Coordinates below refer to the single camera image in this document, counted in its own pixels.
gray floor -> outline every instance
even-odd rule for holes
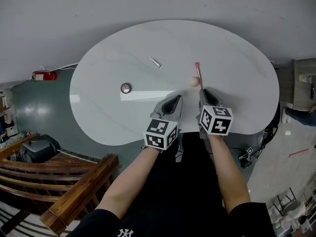
[[[67,150],[102,158],[106,154],[118,154],[123,168],[129,165],[139,154],[144,141],[136,141],[123,146],[106,146],[90,139],[78,126],[69,101],[70,81],[74,70],[58,71],[56,81],[27,81],[13,88],[14,104],[19,131],[37,131],[48,134]],[[250,145],[256,147],[261,134],[229,134],[225,137],[230,148],[244,149]],[[240,150],[231,149],[237,161]],[[255,164],[242,173],[249,180]]]

beige ball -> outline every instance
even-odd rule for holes
[[[190,86],[191,87],[196,87],[199,85],[199,79],[197,77],[192,77],[190,79]]]

gray wall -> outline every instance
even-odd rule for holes
[[[192,19],[245,38],[277,63],[316,56],[316,0],[0,0],[0,83],[78,62],[128,26]]]

person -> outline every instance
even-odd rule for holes
[[[309,112],[283,108],[281,121],[283,124],[290,123],[291,118],[299,121],[303,125],[316,126],[316,105]]]
[[[177,139],[144,148],[68,237],[275,236],[222,137],[208,139],[215,164],[198,132],[184,133],[181,162]]]

oval tabletop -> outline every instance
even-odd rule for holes
[[[199,86],[190,87],[190,79],[197,76],[195,62],[200,62],[203,86],[232,109],[230,132],[254,134],[271,122],[279,87],[267,57],[231,32],[188,20],[132,26],[91,48],[71,80],[75,119],[91,139],[123,145],[143,139],[156,104],[180,93],[182,132],[198,131]],[[125,82],[132,87],[128,94],[120,91]]]

